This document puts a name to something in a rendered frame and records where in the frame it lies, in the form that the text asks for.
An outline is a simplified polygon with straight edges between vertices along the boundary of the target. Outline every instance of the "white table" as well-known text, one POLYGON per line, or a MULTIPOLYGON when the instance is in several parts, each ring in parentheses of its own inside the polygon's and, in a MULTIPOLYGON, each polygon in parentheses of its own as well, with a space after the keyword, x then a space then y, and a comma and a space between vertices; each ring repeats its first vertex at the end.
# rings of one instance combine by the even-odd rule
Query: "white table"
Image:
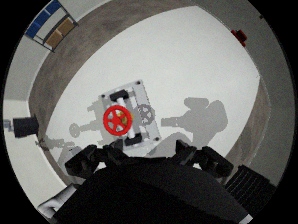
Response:
MULTIPOLYGON (((99 130, 74 138, 69 127, 100 125, 101 119, 88 111, 98 96, 139 79, 164 140, 152 156, 173 154, 178 138, 226 156, 249 118, 259 86, 257 68, 227 27, 197 6, 180 8, 129 27, 99 49, 68 84, 46 135, 81 148, 109 142, 112 138, 99 130), (164 126, 164 118, 187 111, 180 127, 164 126)), ((58 161, 62 148, 51 152, 58 161)))

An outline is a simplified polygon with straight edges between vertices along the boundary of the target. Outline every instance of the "white surface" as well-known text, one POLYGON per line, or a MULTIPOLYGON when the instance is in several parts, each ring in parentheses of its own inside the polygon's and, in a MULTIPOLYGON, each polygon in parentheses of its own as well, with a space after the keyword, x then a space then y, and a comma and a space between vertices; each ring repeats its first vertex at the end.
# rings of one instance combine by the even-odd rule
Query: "white surface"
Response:
MULTIPOLYGON (((12 121, 13 118, 29 116, 28 102, 4 101, 4 119, 12 121)), ((6 129, 4 136, 14 173, 34 207, 66 187, 47 161, 42 149, 35 144, 36 136, 15 138, 14 133, 6 129)))
MULTIPOLYGON (((142 79, 163 139, 181 128, 161 127, 161 119, 182 116, 187 97, 223 103, 228 125, 209 142, 225 156, 242 132, 252 110, 259 74, 236 38, 199 7, 164 12, 143 20, 110 40, 77 72, 58 102, 46 134, 82 148, 97 144, 100 132, 72 138, 69 126, 95 120, 87 108, 98 96, 142 79)), ((52 150, 58 159, 61 149, 52 150)))

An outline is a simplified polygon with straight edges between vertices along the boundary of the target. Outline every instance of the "gray floor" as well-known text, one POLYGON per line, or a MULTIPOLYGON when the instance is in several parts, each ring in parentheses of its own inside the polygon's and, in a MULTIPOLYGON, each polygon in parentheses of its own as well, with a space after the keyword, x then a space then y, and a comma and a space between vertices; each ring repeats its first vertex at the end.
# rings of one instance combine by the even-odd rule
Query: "gray floor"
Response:
MULTIPOLYGON (((266 21, 259 17, 260 13, 245 0, 221 0, 216 4, 214 1, 187 0, 126 0, 124 4, 113 0, 94 10, 80 20, 80 26, 61 42, 55 53, 49 54, 36 77, 29 107, 31 114, 36 114, 39 120, 39 137, 44 137, 51 114, 67 84, 94 52, 133 24, 164 11, 194 5, 194 2, 220 18, 230 29, 242 29, 248 36, 247 50, 263 83, 260 83, 248 123, 227 159, 235 168, 239 164, 249 165, 277 185, 292 145, 293 89, 278 42, 266 21)), ((46 147, 45 155, 68 183, 46 147)))

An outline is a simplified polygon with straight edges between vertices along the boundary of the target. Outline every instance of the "red object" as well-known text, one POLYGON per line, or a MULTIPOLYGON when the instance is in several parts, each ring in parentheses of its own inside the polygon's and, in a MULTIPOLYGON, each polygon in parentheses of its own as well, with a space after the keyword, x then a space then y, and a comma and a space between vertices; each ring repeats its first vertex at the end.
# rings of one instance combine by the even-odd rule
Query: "red object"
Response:
POLYGON ((106 130, 112 134, 112 135, 116 135, 116 136, 121 136, 121 135, 125 135, 129 129, 131 128, 132 125, 132 117, 129 113, 129 111, 122 106, 119 105, 115 105, 115 106, 111 106, 109 107, 106 112, 103 115, 103 124, 106 128, 106 130), (121 116, 117 116, 116 110, 122 111, 123 114, 121 116), (109 119, 108 116, 110 115, 110 113, 113 114, 113 118, 109 119), (127 125, 124 125, 121 121, 121 119, 123 119, 124 117, 127 118, 127 125), (123 128, 123 130, 121 131, 117 131, 117 127, 120 126, 123 128))
POLYGON ((232 30, 231 33, 237 38, 237 40, 242 44, 243 47, 246 46, 246 44, 244 43, 244 41, 247 40, 247 36, 243 33, 242 30, 232 30))

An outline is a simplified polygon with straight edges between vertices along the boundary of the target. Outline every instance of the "red handwheel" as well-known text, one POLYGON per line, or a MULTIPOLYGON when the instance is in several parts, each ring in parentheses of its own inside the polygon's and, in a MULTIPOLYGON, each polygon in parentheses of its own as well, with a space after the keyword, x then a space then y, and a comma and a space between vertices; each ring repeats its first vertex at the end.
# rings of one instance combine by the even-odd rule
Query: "red handwheel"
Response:
POLYGON ((125 135, 129 129, 131 128, 132 125, 132 117, 129 113, 129 111, 122 106, 119 105, 115 105, 115 106, 111 106, 109 107, 106 112, 103 115, 103 124, 106 128, 106 130, 112 134, 112 135, 116 135, 116 136, 121 136, 121 135, 125 135), (119 117, 117 116, 116 110, 122 111, 123 114, 121 114, 119 117), (127 118, 127 124, 123 124, 122 123, 122 119, 123 118, 127 118), (120 126, 123 128, 123 130, 121 131, 117 131, 117 127, 120 126))

